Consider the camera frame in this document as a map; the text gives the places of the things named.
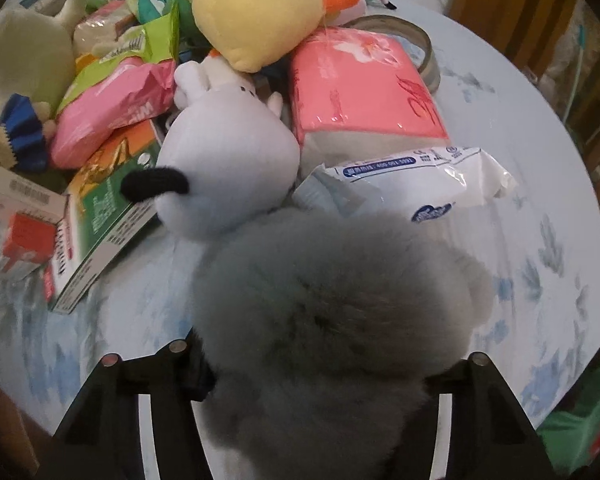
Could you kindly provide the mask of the grey fluffy plush toy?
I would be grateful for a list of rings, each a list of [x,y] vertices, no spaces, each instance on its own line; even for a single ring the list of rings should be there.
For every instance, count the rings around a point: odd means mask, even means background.
[[[397,214],[284,209],[212,243],[193,326],[216,383],[211,441],[260,479],[373,479],[466,356],[492,275]]]

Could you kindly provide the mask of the white dog plush toy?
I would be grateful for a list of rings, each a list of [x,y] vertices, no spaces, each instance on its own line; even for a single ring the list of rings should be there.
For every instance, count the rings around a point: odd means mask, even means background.
[[[210,240],[279,207],[300,165],[282,95],[261,99],[252,77],[221,55],[179,65],[174,84],[178,116],[155,167],[127,174],[122,196],[151,200],[166,228],[190,240]]]

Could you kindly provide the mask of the green plastic bag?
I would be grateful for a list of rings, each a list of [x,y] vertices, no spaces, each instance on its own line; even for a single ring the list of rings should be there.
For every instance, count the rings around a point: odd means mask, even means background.
[[[538,428],[554,471],[561,476],[588,466],[600,454],[600,365],[581,379],[573,406],[555,410]]]

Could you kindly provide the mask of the green orange carton box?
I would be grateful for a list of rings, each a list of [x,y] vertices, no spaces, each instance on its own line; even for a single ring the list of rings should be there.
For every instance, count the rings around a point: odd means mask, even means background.
[[[44,271],[47,307],[71,313],[121,249],[155,217],[151,202],[132,204],[120,192],[133,170],[155,166],[160,130],[152,119],[115,132],[69,183],[65,217]]]

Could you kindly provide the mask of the white red small box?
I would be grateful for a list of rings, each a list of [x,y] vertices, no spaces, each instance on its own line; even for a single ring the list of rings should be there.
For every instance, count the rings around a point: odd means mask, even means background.
[[[0,277],[20,281],[55,251],[66,198],[0,166]]]

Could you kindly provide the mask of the white wet wipes pack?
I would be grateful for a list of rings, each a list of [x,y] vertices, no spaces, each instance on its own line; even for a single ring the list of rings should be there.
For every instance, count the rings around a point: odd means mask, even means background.
[[[300,208],[343,218],[391,211],[422,223],[457,208],[483,206],[516,186],[514,176],[481,148],[439,146],[318,166],[291,198]]]

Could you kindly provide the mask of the pink green wipes pack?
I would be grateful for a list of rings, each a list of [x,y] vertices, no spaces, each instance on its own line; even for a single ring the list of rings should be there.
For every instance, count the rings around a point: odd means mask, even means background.
[[[50,163],[81,167],[120,128],[164,113],[173,103],[178,10],[129,32],[122,44],[78,73],[56,113]]]

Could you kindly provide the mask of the pink tissue pack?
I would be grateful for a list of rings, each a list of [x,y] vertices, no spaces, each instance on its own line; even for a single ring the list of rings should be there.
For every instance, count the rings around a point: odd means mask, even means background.
[[[353,28],[322,28],[290,64],[300,174],[451,143],[434,99],[400,42]]]

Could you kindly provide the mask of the cream rabbit plush toy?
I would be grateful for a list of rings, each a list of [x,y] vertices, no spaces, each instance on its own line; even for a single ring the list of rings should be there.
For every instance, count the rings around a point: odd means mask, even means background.
[[[76,76],[72,37],[87,0],[66,0],[55,16],[12,6],[0,11],[0,166],[43,172],[55,114]]]

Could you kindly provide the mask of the yellow duck plush toy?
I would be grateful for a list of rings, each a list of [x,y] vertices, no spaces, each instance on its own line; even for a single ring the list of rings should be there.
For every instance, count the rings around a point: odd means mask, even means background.
[[[326,18],[360,0],[189,0],[213,50],[238,72],[257,73],[298,47]]]

